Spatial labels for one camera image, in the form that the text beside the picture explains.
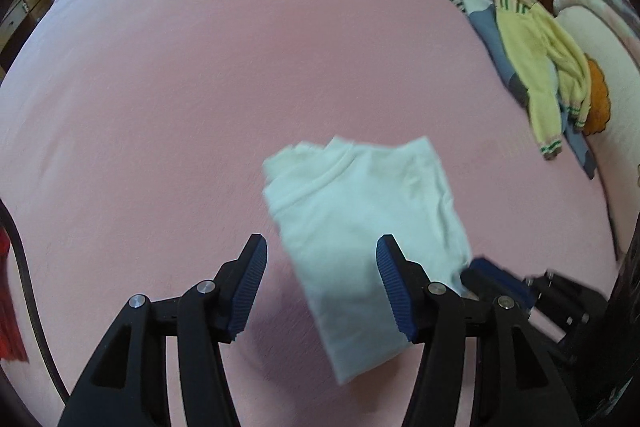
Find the pink bedsheet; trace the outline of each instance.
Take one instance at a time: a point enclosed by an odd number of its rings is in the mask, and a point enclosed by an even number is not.
[[[599,182],[568,147],[540,157],[449,1],[56,0],[0,88],[0,190],[66,385],[130,295],[181,295],[261,232],[264,280],[246,331],[223,346],[242,425],[399,426],[420,347],[338,387],[261,197],[264,158],[336,134],[427,135],[476,255],[612,287]],[[10,270],[31,363],[4,367],[53,426],[62,403]],[[179,427],[173,342],[169,366]]]

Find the white pillow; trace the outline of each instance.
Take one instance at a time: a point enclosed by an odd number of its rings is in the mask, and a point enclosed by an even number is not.
[[[609,27],[586,8],[571,6],[556,20],[598,63],[609,89],[609,121],[587,141],[602,176],[620,249],[625,253],[640,212],[640,71]]]

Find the red cloth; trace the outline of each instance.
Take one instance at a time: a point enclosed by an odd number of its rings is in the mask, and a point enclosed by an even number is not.
[[[15,318],[14,302],[9,293],[7,258],[11,242],[0,227],[0,360],[27,361],[27,352],[22,343],[18,322]]]

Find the metal screw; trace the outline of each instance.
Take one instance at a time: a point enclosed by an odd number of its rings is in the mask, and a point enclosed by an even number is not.
[[[133,295],[132,298],[129,299],[129,306],[132,308],[140,308],[142,304],[146,302],[146,297],[144,295]]]
[[[433,293],[434,295],[443,295],[447,291],[447,287],[441,282],[432,282],[427,286],[429,293]]]
[[[508,295],[501,295],[498,297],[498,306],[500,308],[504,308],[505,310],[510,310],[516,305],[514,300]]]
[[[214,289],[216,289],[216,283],[207,279],[205,281],[199,282],[198,286],[196,286],[196,289],[198,290],[198,292],[203,294],[211,293]]]

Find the yellow sweater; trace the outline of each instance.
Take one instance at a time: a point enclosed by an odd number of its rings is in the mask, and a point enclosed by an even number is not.
[[[562,123],[557,93],[576,129],[591,103],[591,75],[582,50],[536,0],[495,0],[504,49],[529,95],[529,121],[545,158],[561,150]],[[548,60],[558,70],[553,81]]]

